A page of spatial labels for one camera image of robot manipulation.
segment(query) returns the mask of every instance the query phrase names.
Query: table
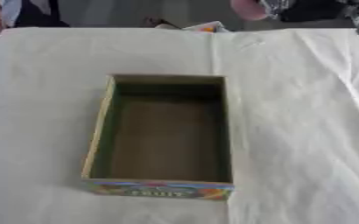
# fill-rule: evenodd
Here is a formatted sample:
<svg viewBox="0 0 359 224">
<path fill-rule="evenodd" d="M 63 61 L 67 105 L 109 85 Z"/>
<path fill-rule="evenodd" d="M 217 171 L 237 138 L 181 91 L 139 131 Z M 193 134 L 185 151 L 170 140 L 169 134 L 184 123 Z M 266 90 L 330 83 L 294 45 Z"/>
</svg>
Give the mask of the table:
<svg viewBox="0 0 359 224">
<path fill-rule="evenodd" d="M 107 74 L 227 76 L 236 185 L 228 202 L 83 190 Z M 359 36 L 5 31 L 0 223 L 359 223 Z"/>
</svg>

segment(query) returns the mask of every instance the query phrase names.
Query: person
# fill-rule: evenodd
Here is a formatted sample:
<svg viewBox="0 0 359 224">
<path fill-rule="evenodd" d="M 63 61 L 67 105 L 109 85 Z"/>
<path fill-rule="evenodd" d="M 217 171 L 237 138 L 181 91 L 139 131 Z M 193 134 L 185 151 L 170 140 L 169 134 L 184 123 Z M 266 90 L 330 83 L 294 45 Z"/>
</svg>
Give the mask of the person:
<svg viewBox="0 0 359 224">
<path fill-rule="evenodd" d="M 30 0 L 0 0 L 0 32 L 11 27 L 68 27 L 59 18 L 46 15 Z"/>
</svg>

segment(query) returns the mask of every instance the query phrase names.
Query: colorful printed label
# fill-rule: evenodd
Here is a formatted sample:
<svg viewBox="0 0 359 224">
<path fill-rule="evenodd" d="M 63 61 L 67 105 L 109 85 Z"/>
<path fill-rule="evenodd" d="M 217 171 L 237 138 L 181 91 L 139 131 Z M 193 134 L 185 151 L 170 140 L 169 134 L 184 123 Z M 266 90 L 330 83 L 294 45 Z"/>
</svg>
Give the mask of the colorful printed label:
<svg viewBox="0 0 359 224">
<path fill-rule="evenodd" d="M 229 197 L 233 188 L 232 185 L 210 184 L 156 184 L 138 182 L 90 182 L 89 184 L 92 191 L 102 194 L 205 200 L 225 200 Z"/>
</svg>

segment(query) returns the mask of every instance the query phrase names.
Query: white tablecloth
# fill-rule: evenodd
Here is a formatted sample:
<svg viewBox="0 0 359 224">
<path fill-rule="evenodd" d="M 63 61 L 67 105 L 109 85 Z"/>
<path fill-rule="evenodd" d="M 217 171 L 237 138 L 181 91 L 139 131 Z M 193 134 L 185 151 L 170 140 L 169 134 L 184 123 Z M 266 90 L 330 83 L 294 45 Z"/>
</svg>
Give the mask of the white tablecloth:
<svg viewBox="0 0 359 224">
<path fill-rule="evenodd" d="M 80 186 L 106 74 L 228 77 L 228 202 Z M 359 224 L 354 30 L 18 29 L 0 37 L 0 224 Z"/>
</svg>

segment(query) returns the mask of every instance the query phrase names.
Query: open box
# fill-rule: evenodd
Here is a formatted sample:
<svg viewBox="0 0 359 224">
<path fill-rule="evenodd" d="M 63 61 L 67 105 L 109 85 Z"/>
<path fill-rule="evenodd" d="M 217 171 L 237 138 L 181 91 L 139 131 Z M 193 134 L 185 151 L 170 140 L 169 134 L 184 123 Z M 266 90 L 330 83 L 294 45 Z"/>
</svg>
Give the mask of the open box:
<svg viewBox="0 0 359 224">
<path fill-rule="evenodd" d="M 112 75 L 81 177 L 96 193 L 224 200 L 226 110 L 223 77 Z"/>
</svg>

